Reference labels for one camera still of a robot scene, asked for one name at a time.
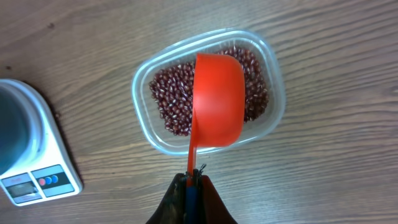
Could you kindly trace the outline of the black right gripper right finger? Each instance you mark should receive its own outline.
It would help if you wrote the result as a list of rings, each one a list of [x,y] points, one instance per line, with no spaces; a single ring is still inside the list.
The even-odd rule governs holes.
[[[199,224],[237,224],[211,179],[200,171],[197,177],[197,220]]]

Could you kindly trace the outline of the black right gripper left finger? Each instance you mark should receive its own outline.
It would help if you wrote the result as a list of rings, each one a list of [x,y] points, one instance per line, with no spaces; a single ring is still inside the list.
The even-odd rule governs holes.
[[[187,175],[178,173],[172,179],[159,206],[146,222],[147,224],[185,224],[185,197]]]

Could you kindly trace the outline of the red measuring scoop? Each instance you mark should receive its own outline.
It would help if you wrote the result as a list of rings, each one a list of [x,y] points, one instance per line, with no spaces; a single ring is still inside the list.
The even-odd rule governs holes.
[[[244,105],[244,75],[239,62],[229,55],[197,54],[187,162],[186,223],[198,223],[197,149],[225,147],[237,141],[243,130]]]

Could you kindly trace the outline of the white digital kitchen scale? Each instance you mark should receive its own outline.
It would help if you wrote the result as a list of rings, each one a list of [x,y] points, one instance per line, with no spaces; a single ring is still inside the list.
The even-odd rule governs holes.
[[[21,207],[79,194],[83,184],[45,99],[19,80],[2,79],[1,88],[21,101],[30,128],[25,153],[1,175],[1,188],[9,200]]]

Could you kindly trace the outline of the teal plastic bowl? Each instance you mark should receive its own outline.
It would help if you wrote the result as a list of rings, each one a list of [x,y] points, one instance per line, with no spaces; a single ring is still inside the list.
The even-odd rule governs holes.
[[[29,137],[29,120],[24,106],[15,95],[1,88],[1,175],[25,153]]]

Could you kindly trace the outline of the clear plastic food container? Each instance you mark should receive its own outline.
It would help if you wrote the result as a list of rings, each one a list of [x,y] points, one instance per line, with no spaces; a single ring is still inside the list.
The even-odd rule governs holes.
[[[243,126],[239,139],[230,148],[242,146],[271,133],[282,119],[286,106],[285,86],[271,45],[259,34],[237,28],[218,29],[181,40],[157,52],[142,63],[132,79],[131,95],[142,132],[152,146],[164,154],[186,156],[190,138],[165,129],[149,83],[156,72],[189,62],[197,53],[212,54],[227,47],[243,47],[254,53],[262,68],[269,102],[264,114]]]

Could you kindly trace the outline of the red adzuki beans in container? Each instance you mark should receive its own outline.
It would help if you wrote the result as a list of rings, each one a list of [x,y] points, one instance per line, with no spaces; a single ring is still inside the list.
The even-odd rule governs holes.
[[[260,62],[252,51],[236,45],[217,53],[230,55],[241,64],[246,89],[243,121],[254,121],[265,112],[269,102]],[[149,90],[157,103],[160,118],[164,120],[165,129],[174,135],[191,134],[194,75],[193,60],[161,69],[149,82]]]

